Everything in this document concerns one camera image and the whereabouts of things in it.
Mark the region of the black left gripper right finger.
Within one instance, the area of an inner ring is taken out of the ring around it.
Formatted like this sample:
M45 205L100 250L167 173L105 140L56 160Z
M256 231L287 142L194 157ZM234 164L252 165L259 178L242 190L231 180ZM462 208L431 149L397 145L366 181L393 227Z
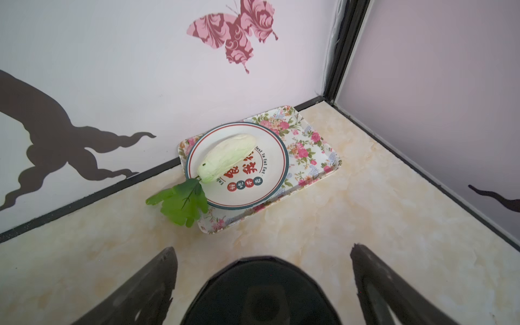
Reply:
M367 246L350 253L357 297L367 324L456 324Z

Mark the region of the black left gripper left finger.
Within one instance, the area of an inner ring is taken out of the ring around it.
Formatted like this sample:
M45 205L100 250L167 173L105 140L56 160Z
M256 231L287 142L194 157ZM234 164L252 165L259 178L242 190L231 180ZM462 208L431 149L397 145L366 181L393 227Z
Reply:
M128 281L75 324L162 324L173 300L177 256L163 249Z

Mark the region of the black thermos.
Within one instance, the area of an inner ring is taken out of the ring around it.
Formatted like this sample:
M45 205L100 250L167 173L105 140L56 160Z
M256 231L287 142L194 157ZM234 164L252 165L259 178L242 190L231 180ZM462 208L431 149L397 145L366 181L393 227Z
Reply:
M296 265L270 256L247 257L204 284L183 324L340 324L318 283Z

